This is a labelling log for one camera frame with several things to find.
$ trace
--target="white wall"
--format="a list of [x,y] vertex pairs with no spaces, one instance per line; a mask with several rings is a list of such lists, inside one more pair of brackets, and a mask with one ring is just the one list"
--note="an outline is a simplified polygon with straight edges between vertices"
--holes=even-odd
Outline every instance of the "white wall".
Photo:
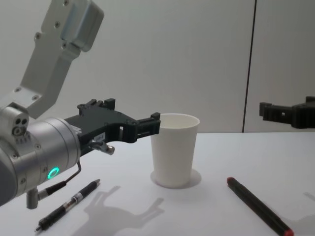
[[[254,0],[95,2],[105,19],[94,47],[73,62],[44,117],[114,97],[135,118],[188,113],[201,132],[242,130]],[[19,84],[49,3],[0,1],[0,94]]]
[[308,95],[315,95],[315,1],[258,0],[245,131],[299,131],[262,121],[259,103],[292,106]]

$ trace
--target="green led ring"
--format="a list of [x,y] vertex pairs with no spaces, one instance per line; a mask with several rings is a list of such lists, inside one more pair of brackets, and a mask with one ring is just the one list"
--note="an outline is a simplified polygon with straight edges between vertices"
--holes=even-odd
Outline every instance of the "green led ring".
[[48,174],[48,179],[55,177],[58,173],[59,173],[59,168],[58,167],[53,168]]

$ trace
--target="paper cup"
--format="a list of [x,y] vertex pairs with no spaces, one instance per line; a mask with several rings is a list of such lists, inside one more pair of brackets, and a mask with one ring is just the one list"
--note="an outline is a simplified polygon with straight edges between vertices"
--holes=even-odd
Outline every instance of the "paper cup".
[[162,114],[160,132],[151,136],[155,182],[179,188],[190,180],[200,120],[184,114]]

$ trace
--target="white table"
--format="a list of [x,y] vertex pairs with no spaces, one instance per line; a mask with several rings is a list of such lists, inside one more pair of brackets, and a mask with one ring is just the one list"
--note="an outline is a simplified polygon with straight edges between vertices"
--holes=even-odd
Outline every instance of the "white table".
[[100,178],[95,192],[42,235],[276,236],[227,187],[229,176],[285,217],[296,235],[315,235],[315,133],[199,134],[193,167],[202,181],[182,190],[152,183],[149,138],[114,146],[114,156],[83,157],[82,173],[38,209],[26,209],[25,195],[0,207],[0,235],[34,235],[39,219]]

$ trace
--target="pen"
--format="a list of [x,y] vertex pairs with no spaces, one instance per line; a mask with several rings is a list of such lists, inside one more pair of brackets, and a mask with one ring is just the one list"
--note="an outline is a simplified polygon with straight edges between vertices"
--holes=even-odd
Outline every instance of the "pen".
[[278,235],[294,236],[294,232],[289,226],[235,178],[227,178],[227,184],[229,188]]
[[97,179],[87,185],[85,188],[75,194],[69,201],[65,202],[59,208],[51,212],[45,218],[41,219],[38,223],[38,227],[35,232],[47,230],[54,223],[60,220],[68,211],[70,211],[75,205],[79,204],[90,193],[92,193],[100,185],[100,179]]

